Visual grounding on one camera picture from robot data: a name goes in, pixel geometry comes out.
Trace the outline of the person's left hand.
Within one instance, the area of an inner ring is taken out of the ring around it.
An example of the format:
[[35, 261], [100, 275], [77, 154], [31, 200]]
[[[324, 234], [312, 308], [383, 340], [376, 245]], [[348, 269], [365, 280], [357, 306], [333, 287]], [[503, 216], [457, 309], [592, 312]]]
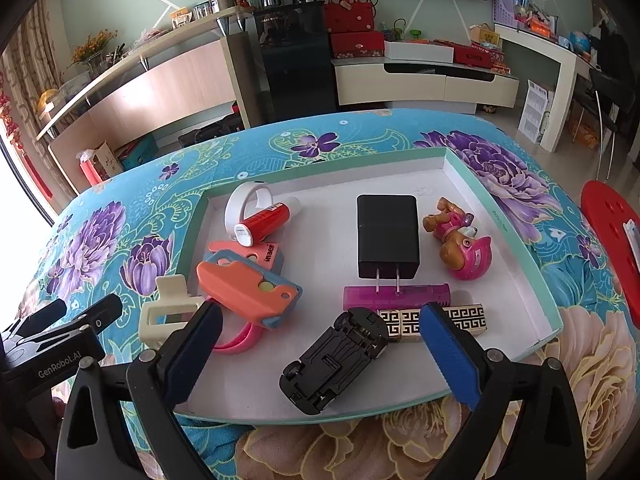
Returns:
[[44, 454], [43, 444], [24, 430], [15, 428], [12, 432], [14, 444], [26, 460], [39, 460]]

